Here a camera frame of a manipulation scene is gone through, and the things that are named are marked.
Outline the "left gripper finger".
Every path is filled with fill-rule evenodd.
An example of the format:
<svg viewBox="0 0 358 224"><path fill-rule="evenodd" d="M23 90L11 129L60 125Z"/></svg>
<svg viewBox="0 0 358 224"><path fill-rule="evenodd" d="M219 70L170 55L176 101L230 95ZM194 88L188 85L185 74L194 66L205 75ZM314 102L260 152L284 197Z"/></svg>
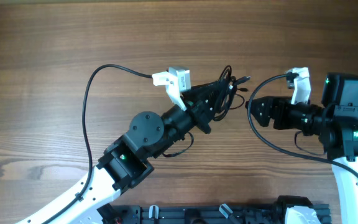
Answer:
<svg viewBox="0 0 358 224"><path fill-rule="evenodd" d="M223 81L215 81L191 87L182 93L185 101L216 101L224 88Z"/></svg>
<svg viewBox="0 0 358 224"><path fill-rule="evenodd" d="M203 96L208 102L204 102L204 120L222 120L227 114L226 97L228 93L227 85L205 85Z"/></svg>

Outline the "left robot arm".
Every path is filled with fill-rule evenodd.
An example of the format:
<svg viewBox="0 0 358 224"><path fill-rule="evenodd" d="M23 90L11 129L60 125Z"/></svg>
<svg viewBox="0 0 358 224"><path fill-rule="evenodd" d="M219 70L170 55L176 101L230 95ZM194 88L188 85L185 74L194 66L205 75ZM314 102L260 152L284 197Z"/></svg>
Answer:
<svg viewBox="0 0 358 224"><path fill-rule="evenodd" d="M168 80L154 85L166 88L173 107L162 115L137 114L88 174L23 223L119 223L120 218L106 213L107 206L153 171L148 158L163 155L194 127L209 134L209 123L228 110L236 92L234 84L224 80L194 87Z"/></svg>

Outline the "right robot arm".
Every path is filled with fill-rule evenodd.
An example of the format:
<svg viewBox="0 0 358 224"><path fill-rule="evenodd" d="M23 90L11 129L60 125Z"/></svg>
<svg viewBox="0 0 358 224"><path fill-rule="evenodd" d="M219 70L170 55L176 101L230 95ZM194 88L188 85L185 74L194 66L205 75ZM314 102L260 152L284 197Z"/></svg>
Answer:
<svg viewBox="0 0 358 224"><path fill-rule="evenodd" d="M256 98L253 91L246 103L250 124L267 127L271 120L277 130L297 129L305 136L316 135L323 156L299 154L282 149L256 136L271 148L293 157L330 164L335 176L341 219L358 223L358 75L328 73L321 106L282 96Z"/></svg>

